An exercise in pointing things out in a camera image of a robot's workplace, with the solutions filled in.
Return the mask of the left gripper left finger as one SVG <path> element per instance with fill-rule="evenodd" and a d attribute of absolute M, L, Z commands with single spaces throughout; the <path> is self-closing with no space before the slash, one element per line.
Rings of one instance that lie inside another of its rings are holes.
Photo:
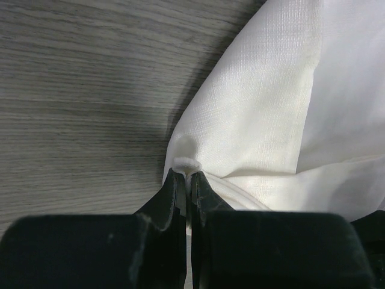
<path fill-rule="evenodd" d="M 133 214 L 28 216 L 1 239 L 2 288 L 183 288 L 186 190 L 169 171 Z"/>

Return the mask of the white cloth napkin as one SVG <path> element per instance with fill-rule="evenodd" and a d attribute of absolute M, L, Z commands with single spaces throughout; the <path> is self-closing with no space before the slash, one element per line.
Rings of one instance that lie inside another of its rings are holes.
<path fill-rule="evenodd" d="M 234 209 L 384 208 L 384 2 L 267 1 L 178 121 L 165 170 Z"/>

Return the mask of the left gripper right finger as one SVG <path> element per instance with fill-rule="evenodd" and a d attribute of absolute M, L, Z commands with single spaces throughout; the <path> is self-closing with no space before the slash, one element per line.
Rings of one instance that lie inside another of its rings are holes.
<path fill-rule="evenodd" d="M 353 226 L 329 213 L 236 211 L 191 178 L 194 288 L 372 288 Z"/>

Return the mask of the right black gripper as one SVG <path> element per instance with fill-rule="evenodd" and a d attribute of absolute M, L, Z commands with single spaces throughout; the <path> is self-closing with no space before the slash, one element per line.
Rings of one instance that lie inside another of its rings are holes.
<path fill-rule="evenodd" d="M 365 249 L 375 278 L 375 287 L 384 288 L 384 211 L 378 210 L 351 223 Z"/>

